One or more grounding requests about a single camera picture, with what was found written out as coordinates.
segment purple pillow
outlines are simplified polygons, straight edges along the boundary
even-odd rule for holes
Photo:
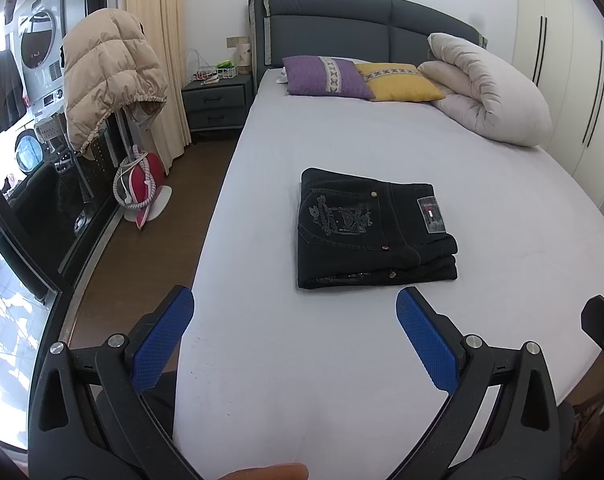
[[[320,56],[291,56],[282,61],[290,94],[374,98],[352,61]]]

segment dryer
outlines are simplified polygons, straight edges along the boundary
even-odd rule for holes
[[[41,120],[64,104],[60,55],[66,34],[64,0],[31,1],[30,12],[18,24],[18,52],[31,113]]]

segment mattress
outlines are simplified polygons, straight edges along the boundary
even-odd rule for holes
[[[604,218],[575,181],[543,150],[485,139],[428,104],[289,96],[277,76],[260,85],[193,284],[174,427],[189,462],[207,480],[298,461],[313,479],[384,479],[446,398],[397,320],[401,286],[297,288],[309,167],[432,184],[459,277],[418,289],[463,334],[537,341],[563,399],[599,351],[580,312],[604,295]]]

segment brown floor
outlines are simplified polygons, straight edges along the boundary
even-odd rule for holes
[[[237,137],[202,140],[173,162],[166,209],[141,232],[122,220],[104,250],[80,302],[71,348],[102,344],[127,333],[173,285],[191,288]],[[167,369],[175,368],[176,353]]]

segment wardrobe handle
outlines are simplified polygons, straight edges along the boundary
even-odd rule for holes
[[[544,23],[544,16],[540,16],[540,32],[538,33],[538,53],[536,54],[536,65],[533,67],[533,79],[536,82],[536,75],[538,74],[538,62],[540,61],[540,47],[542,46],[542,25]]]
[[[598,113],[595,114],[595,120],[593,121],[593,129],[591,130],[591,137],[589,137],[589,142],[586,143],[587,148],[591,144],[591,139],[593,138],[593,134],[595,133],[595,127],[598,125],[598,118],[600,117],[600,109],[602,108],[602,99],[604,99],[604,79],[602,80],[602,93],[600,94],[600,102],[598,104]]]
[[[598,84],[595,87],[595,97],[593,98],[593,106],[591,107],[591,115],[589,116],[589,122],[586,123],[586,131],[584,137],[582,137],[582,143],[586,140],[586,136],[589,135],[589,129],[591,127],[591,119],[595,112],[595,105],[598,103],[598,95],[600,95],[600,80],[602,79],[602,57],[604,56],[604,41],[600,40],[600,71],[598,72]]]
[[[542,39],[542,51],[540,55],[540,66],[538,67],[538,82],[536,86],[540,84],[540,76],[542,75],[542,64],[544,63],[544,51],[546,50],[546,26],[548,25],[548,20],[544,19],[544,36]]]

